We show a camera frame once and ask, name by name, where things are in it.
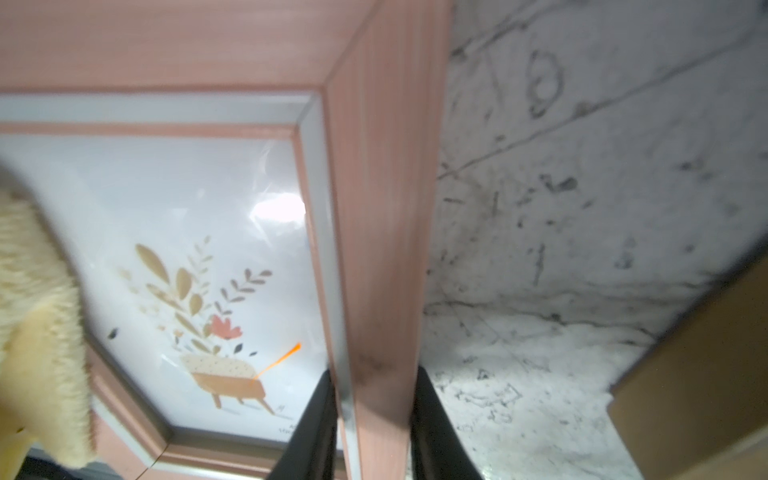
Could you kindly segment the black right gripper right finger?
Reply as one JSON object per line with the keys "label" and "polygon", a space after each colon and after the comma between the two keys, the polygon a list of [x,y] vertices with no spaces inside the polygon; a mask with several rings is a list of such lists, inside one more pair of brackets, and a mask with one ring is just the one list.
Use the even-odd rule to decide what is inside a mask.
{"label": "black right gripper right finger", "polygon": [[422,366],[417,371],[411,415],[411,458],[416,480],[482,479]]}

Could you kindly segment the wooden picture frame deer print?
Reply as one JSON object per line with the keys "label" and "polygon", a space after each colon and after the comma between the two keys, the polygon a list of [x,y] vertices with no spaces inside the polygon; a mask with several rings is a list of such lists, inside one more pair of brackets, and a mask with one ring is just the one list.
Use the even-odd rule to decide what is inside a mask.
{"label": "wooden picture frame deer print", "polygon": [[708,295],[611,394],[643,478],[766,478],[767,259]]}

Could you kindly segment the yellow microfibre cloth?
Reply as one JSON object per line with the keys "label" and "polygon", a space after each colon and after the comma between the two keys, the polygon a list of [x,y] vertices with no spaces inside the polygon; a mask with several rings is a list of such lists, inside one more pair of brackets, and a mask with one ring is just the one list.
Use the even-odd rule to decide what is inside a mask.
{"label": "yellow microfibre cloth", "polygon": [[1,192],[1,476],[38,443],[60,465],[95,458],[81,295],[36,207]]}

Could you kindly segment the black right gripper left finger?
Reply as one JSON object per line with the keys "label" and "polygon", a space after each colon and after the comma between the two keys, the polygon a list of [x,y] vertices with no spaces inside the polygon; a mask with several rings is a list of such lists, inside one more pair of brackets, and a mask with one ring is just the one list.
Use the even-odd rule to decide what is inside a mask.
{"label": "black right gripper left finger", "polygon": [[320,377],[282,456],[267,480],[335,478],[338,412],[331,373]]}

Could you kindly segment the pink picture frame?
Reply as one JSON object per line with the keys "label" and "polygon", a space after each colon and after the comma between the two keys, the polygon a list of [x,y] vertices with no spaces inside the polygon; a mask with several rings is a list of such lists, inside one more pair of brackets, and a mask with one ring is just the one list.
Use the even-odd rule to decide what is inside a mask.
{"label": "pink picture frame", "polygon": [[76,272],[96,448],[266,478],[321,375],[338,479],[401,479],[446,1],[5,1],[1,181]]}

